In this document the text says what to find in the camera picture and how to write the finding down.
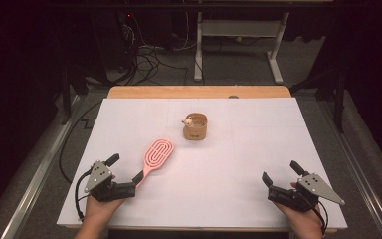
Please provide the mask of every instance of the metal gripper jaw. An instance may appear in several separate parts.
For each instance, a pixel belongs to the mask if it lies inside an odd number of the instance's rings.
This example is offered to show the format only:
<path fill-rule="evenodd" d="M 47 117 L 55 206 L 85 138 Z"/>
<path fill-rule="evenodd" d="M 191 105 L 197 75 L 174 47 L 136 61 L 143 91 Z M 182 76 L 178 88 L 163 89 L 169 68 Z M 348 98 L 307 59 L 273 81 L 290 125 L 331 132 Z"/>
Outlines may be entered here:
<path fill-rule="evenodd" d="M 297 211 L 308 211 L 318 203 L 318 197 L 333 201 L 340 205 L 345 202 L 331 189 L 327 183 L 317 174 L 311 174 L 295 161 L 290 167 L 302 178 L 297 180 L 296 189 L 282 189 L 273 186 L 272 180 L 263 173 L 263 183 L 269 189 L 268 200 L 290 207 Z"/>
<path fill-rule="evenodd" d="M 119 160 L 119 154 L 115 154 L 107 161 L 94 163 L 89 181 L 86 184 L 85 193 L 89 193 L 98 201 L 109 202 L 135 196 L 137 183 L 141 180 L 141 173 L 132 179 L 132 182 L 116 183 L 112 181 L 112 173 L 109 166 Z"/>

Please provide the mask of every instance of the wooden cup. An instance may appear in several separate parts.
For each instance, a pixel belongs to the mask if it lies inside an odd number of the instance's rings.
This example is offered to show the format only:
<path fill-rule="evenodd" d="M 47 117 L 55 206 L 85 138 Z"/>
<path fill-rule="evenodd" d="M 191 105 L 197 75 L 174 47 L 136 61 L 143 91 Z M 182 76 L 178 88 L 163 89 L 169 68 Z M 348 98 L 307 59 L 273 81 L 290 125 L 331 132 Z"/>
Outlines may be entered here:
<path fill-rule="evenodd" d="M 193 125 L 184 125 L 184 137 L 188 140 L 204 139 L 207 132 L 207 117 L 200 113 L 191 113 L 186 118 L 191 118 Z"/>

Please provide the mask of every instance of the white paper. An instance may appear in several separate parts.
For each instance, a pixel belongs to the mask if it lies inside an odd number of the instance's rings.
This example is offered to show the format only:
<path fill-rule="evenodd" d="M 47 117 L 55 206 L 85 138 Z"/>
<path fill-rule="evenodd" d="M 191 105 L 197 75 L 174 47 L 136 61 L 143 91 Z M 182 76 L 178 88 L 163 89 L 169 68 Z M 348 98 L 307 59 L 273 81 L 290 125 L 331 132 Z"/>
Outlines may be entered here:
<path fill-rule="evenodd" d="M 208 118 L 204 140 L 183 137 L 190 113 Z M 113 227 L 140 228 L 288 228 L 285 217 L 267 200 L 265 171 L 275 186 L 290 188 L 299 176 L 292 160 L 329 180 L 295 99 L 106 99 L 85 149 L 77 182 L 96 160 L 119 153 L 110 169 L 116 182 L 129 182 L 143 167 L 143 155 L 157 139 L 173 142 L 165 164 L 153 171 L 118 209 Z M 87 178 L 80 187 L 82 197 Z M 79 226 L 75 183 L 58 220 Z M 346 228 L 340 206 L 321 200 L 329 228 Z M 85 200 L 80 207 L 85 211 Z"/>

